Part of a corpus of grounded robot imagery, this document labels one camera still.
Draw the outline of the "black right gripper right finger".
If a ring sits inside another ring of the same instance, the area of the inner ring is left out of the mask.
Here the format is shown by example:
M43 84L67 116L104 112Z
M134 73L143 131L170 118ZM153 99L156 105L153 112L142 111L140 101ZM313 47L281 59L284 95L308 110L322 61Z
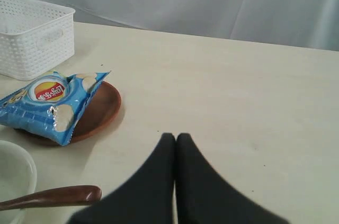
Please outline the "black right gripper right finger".
M188 133L176 141L175 187L179 223L287 223L225 181Z

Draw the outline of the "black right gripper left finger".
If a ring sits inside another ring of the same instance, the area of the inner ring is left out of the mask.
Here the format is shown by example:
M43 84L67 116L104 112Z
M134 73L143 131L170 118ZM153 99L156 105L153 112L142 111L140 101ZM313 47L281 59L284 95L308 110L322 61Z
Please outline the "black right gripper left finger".
M140 168L120 187L69 223L173 223L175 138L162 134Z

